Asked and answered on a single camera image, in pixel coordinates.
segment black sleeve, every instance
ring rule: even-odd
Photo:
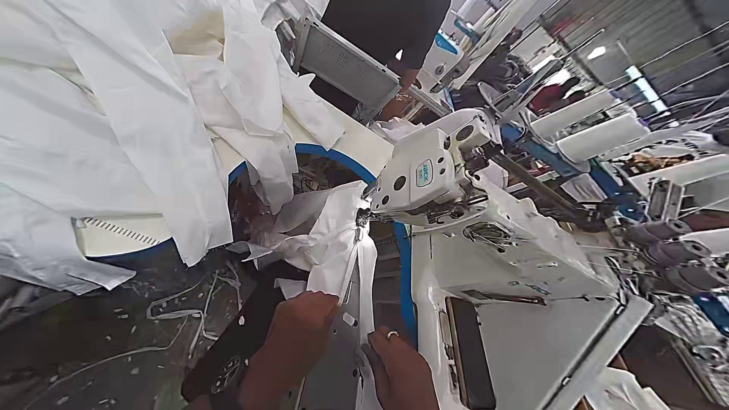
[[[449,1],[424,1],[428,13],[426,18],[416,21],[412,30],[410,44],[402,49],[400,61],[409,69],[419,70],[423,67],[425,56],[433,45],[435,34],[445,20],[445,14],[451,5]]]

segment light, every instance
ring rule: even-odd
[[[643,78],[643,74],[638,70],[635,66],[630,66],[625,71],[628,73],[628,77],[631,78],[631,80],[635,80],[635,85],[638,87],[641,93],[643,93],[643,96],[645,99],[650,102],[650,105],[655,108],[656,112],[664,112],[668,110],[668,107],[663,102],[663,100],[660,99],[658,96],[658,93],[653,90],[653,87],[650,86],[648,81]]]
[[[569,80],[570,77],[572,77],[572,75],[569,73],[569,71],[561,69],[557,71],[552,77],[550,77],[545,85],[561,84]]]
[[[592,52],[588,55],[588,60],[593,60],[603,54],[605,54],[605,47],[595,47],[595,50],[592,50]]]
[[[544,60],[540,61],[539,63],[534,64],[534,67],[531,68],[533,72],[539,71],[543,66],[546,66],[547,63],[549,63],[552,60],[556,60],[557,58],[554,56],[554,54],[549,54],[547,57],[545,57]]]

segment perforated metal cover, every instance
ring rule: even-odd
[[[319,21],[300,25],[294,70],[301,65],[379,111],[400,89],[398,76]]]

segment concrete floor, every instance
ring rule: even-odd
[[[321,166],[321,158],[300,155],[299,162],[315,165],[300,174],[329,178],[332,186],[357,179],[330,163]],[[295,193],[304,184],[311,185],[311,180],[295,179]],[[245,172],[231,185],[229,208],[233,237],[247,240],[252,233],[249,223],[261,208]],[[399,250],[392,225],[371,226],[380,255],[373,287],[375,325],[404,330],[399,314]],[[245,301],[259,272],[239,259],[217,249],[188,268],[171,240],[135,254],[105,258],[104,262],[137,274],[112,291],[72,297],[0,331],[0,409],[181,409],[186,405],[179,394],[182,380],[213,341],[200,337],[190,353],[200,318],[150,320],[147,309],[153,301],[195,285],[151,314],[202,309],[215,274],[233,277],[227,264],[231,261]],[[235,289],[222,280],[216,281],[212,292],[205,328],[219,335],[238,312],[237,298]]]

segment human hand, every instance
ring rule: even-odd
[[[241,384],[244,409],[262,409],[296,387],[324,355],[339,297],[304,293],[276,307],[263,347],[249,359]]]
[[[398,334],[383,326],[370,333],[363,345],[370,362],[377,399],[383,410],[438,410],[430,366]]]

